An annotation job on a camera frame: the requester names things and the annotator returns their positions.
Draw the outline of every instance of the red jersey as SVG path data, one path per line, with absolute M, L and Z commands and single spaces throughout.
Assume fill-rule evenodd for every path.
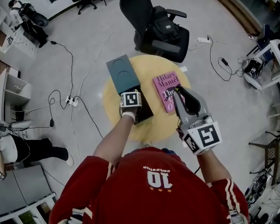
M 67 182 L 49 224 L 229 224 L 230 210 L 248 223 L 247 202 L 231 179 L 206 184 L 177 155 L 148 147 L 127 154 L 116 168 L 88 156 Z

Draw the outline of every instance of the person in red shirt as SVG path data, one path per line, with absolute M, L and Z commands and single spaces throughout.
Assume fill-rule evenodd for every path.
M 121 157 L 133 122 L 123 115 L 80 164 L 49 224 L 248 223 L 244 195 L 211 150 L 197 156 L 205 182 L 174 152 L 146 147 Z

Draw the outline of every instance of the white wristband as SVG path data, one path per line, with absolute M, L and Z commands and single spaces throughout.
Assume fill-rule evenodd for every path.
M 135 122 L 136 117 L 135 117 L 134 113 L 132 113 L 132 112 L 123 112 L 122 116 L 124 116 L 124 115 L 130 116 L 133 119 L 133 123 Z

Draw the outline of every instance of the white marker cube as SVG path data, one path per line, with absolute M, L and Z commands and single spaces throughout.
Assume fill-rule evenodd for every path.
M 121 108 L 127 107 L 141 107 L 141 94 L 137 91 L 134 92 L 123 92 L 121 94 Z
M 182 139 L 195 155 L 201 154 L 222 143 L 218 122 L 189 129 Z

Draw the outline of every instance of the white shirt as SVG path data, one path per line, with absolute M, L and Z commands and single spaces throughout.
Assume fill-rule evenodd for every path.
M 18 158 L 18 151 L 11 135 L 0 138 L 0 152 L 4 163 L 16 162 Z
M 28 3 L 28 2 L 25 2 L 23 0 L 20 0 L 22 4 L 25 4 L 25 3 Z M 16 8 L 21 8 L 22 5 L 19 3 L 19 2 L 16 2 L 16 4 L 14 4 L 13 7 L 16 7 Z M 15 9 L 12 9 L 10 12 L 9 12 L 9 15 L 11 16 L 11 19 L 13 21 L 13 25 L 16 27 L 20 24 L 23 23 L 23 20 L 19 14 L 19 11 L 18 10 L 15 10 Z

